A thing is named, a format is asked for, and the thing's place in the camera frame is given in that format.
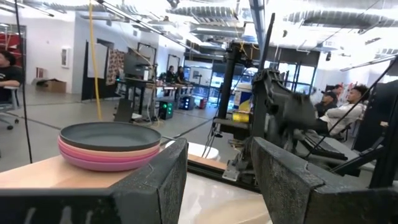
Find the pink plate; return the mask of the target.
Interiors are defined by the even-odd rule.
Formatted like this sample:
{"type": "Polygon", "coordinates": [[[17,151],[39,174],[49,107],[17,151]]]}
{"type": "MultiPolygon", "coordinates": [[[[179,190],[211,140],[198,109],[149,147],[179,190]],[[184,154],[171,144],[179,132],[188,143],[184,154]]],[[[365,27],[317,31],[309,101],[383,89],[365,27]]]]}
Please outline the pink plate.
{"type": "Polygon", "coordinates": [[[145,149],[147,153],[140,156],[97,156],[69,149],[59,145],[62,157],[70,164],[87,170],[103,172],[119,172],[132,170],[146,165],[160,150],[159,146],[145,149]]]}

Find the wooden shelf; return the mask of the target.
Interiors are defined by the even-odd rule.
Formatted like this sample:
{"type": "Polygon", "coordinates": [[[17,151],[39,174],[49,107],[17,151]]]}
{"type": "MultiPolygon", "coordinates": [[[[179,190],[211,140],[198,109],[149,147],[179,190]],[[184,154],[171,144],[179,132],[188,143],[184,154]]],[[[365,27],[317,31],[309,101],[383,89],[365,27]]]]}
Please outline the wooden shelf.
{"type": "Polygon", "coordinates": [[[107,188],[131,171],[95,172],[81,169],[62,156],[0,172],[0,189],[91,189],[107,188]]]}

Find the dark green plate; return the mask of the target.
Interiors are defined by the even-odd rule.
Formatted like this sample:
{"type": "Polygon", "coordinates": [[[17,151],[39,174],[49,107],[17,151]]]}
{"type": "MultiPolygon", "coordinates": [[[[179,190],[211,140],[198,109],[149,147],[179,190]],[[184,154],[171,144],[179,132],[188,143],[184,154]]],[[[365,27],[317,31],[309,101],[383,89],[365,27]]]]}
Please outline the dark green plate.
{"type": "Polygon", "coordinates": [[[151,128],[121,122],[91,122],[67,126],[60,139],[71,146],[93,151],[128,152],[156,146],[162,135],[151,128]]]}

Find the framed wall picture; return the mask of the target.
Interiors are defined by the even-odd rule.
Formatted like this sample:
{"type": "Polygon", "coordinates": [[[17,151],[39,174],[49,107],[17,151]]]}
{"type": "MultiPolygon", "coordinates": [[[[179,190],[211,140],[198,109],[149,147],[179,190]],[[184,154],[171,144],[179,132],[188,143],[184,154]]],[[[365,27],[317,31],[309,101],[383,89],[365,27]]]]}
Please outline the framed wall picture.
{"type": "Polygon", "coordinates": [[[69,53],[70,53],[70,48],[69,47],[63,47],[61,49],[61,66],[63,68],[69,68],[69,53]]]}

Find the black computer monitor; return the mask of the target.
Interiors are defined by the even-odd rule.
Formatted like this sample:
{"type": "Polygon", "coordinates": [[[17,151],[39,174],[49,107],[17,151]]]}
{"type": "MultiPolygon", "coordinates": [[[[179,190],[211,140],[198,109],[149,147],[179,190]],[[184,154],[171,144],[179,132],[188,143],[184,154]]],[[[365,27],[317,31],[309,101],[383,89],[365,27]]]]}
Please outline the black computer monitor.
{"type": "Polygon", "coordinates": [[[140,80],[149,79],[149,63],[139,55],[126,54],[123,63],[124,75],[140,80]]]}

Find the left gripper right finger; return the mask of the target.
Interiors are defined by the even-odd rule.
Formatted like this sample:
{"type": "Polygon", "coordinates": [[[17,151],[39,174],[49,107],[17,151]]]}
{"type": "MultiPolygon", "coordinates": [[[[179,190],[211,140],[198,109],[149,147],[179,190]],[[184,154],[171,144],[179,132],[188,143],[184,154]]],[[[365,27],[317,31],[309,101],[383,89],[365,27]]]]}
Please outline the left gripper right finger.
{"type": "Polygon", "coordinates": [[[363,187],[263,138],[251,157],[273,224],[398,224],[397,187],[363,187]]]}

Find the seated person at desk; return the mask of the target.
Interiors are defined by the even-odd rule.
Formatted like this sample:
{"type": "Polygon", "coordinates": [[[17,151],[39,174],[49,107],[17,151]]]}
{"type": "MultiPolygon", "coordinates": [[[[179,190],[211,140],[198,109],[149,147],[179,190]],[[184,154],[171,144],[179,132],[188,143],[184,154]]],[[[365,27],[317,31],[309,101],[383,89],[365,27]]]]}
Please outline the seated person at desk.
{"type": "Polygon", "coordinates": [[[0,103],[11,100],[11,90],[6,86],[20,87],[24,82],[24,73],[16,65],[16,58],[6,50],[0,51],[0,103]]]}

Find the black desk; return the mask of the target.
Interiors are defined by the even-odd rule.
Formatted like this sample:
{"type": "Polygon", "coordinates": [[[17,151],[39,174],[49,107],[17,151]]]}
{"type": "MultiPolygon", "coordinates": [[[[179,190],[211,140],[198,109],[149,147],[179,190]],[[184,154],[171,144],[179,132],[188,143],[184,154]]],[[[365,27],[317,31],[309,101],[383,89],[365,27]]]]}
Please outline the black desk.
{"type": "Polygon", "coordinates": [[[155,108],[156,85],[153,81],[118,78],[116,93],[120,95],[114,121],[125,123],[159,122],[155,108]]]}

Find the white plate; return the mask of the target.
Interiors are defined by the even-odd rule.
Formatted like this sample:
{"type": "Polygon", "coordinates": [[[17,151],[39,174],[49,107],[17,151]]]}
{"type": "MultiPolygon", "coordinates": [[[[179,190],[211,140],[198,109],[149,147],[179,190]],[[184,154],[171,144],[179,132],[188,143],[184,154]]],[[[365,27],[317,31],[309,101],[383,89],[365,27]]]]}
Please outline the white plate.
{"type": "Polygon", "coordinates": [[[205,159],[211,159],[214,161],[220,160],[219,150],[213,147],[206,147],[205,145],[193,142],[188,143],[188,153],[194,156],[203,157],[205,159]]]}

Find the black rig post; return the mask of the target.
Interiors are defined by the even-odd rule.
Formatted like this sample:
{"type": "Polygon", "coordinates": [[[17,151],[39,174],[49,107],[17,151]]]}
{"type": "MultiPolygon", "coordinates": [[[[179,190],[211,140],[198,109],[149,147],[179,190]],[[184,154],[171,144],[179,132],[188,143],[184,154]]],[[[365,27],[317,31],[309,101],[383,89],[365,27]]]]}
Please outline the black rig post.
{"type": "Polygon", "coordinates": [[[220,105],[218,108],[218,117],[221,119],[226,118],[235,62],[240,58],[240,56],[240,50],[237,46],[232,46],[227,50],[226,69],[224,73],[223,87],[221,89],[220,105]]]}

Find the white board panel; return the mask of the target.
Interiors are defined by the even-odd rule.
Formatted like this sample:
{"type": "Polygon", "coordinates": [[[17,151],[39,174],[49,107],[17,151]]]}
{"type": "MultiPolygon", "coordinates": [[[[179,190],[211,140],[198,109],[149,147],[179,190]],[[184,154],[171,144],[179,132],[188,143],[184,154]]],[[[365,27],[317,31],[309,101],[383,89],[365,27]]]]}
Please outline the white board panel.
{"type": "Polygon", "coordinates": [[[95,70],[93,59],[95,60],[96,70],[98,72],[99,79],[105,79],[105,68],[106,68],[106,60],[107,60],[107,53],[108,48],[101,44],[93,44],[94,47],[94,54],[91,51],[91,44],[89,44],[88,48],[88,68],[87,68],[87,75],[88,78],[95,77],[95,70]]]}

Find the yellow and blue sign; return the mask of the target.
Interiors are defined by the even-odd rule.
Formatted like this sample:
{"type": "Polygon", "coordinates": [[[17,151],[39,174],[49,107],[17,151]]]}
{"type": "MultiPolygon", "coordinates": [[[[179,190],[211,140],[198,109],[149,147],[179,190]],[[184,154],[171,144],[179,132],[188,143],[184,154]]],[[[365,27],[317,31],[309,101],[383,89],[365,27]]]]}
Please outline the yellow and blue sign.
{"type": "Polygon", "coordinates": [[[234,90],[233,108],[240,111],[251,110],[252,85],[249,83],[238,83],[234,90]]]}

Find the reclining person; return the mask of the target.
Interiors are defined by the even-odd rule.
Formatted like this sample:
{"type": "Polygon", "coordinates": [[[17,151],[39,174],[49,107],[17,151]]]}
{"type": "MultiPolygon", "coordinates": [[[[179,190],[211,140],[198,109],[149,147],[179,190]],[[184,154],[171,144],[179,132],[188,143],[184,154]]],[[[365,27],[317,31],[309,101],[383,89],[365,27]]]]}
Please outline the reclining person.
{"type": "Polygon", "coordinates": [[[319,134],[329,136],[337,135],[345,127],[359,120],[365,110],[364,104],[369,98],[369,88],[366,85],[356,85],[350,89],[345,104],[328,109],[325,114],[318,118],[319,134]]]}

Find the peach plate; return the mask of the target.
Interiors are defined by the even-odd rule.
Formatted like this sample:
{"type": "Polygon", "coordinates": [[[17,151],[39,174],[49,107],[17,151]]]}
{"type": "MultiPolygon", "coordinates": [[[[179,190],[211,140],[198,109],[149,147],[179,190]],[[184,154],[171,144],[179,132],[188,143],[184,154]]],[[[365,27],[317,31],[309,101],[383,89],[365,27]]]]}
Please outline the peach plate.
{"type": "Polygon", "coordinates": [[[159,152],[160,144],[149,147],[147,149],[140,149],[138,151],[126,151],[126,152],[111,152],[111,151],[95,151],[91,149],[83,149],[80,147],[71,146],[65,143],[61,137],[58,137],[58,146],[61,151],[66,152],[72,156],[96,156],[96,157],[140,157],[149,156],[159,152]]]}

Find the large black screen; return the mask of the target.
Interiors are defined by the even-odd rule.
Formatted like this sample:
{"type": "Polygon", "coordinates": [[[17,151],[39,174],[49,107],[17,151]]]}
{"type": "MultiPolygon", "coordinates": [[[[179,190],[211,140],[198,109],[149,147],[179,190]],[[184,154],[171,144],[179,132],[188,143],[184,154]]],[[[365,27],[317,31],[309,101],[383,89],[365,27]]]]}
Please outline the large black screen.
{"type": "Polygon", "coordinates": [[[369,97],[367,109],[359,125],[352,149],[362,152],[370,148],[382,135],[380,123],[388,122],[398,96],[398,80],[378,83],[369,97]]]}

